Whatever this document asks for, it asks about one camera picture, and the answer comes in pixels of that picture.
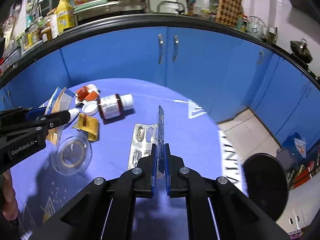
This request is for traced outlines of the person's left hand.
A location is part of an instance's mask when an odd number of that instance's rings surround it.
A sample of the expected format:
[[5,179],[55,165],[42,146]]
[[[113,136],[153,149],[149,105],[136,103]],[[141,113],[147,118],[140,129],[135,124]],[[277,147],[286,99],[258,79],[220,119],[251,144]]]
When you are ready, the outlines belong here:
[[3,173],[3,196],[5,199],[2,213],[4,217],[11,221],[15,220],[18,215],[18,204],[16,200],[16,193],[12,185],[12,176],[10,170]]

